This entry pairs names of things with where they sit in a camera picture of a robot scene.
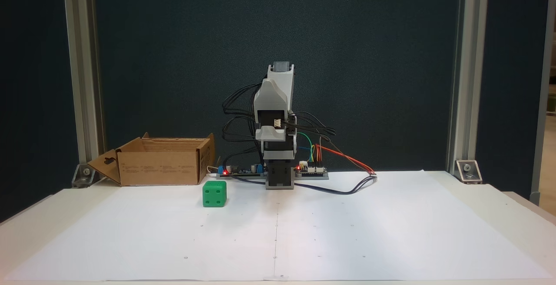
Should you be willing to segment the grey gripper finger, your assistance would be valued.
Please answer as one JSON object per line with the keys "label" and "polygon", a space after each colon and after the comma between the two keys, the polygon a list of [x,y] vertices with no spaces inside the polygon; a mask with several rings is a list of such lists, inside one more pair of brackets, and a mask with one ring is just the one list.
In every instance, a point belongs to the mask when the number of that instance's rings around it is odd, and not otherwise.
{"label": "grey gripper finger", "polygon": [[275,82],[272,79],[263,79],[258,91],[256,91],[254,103],[265,103],[273,97],[274,93]]}
{"label": "grey gripper finger", "polygon": [[286,101],[290,103],[290,80],[289,79],[275,79],[276,91]]}

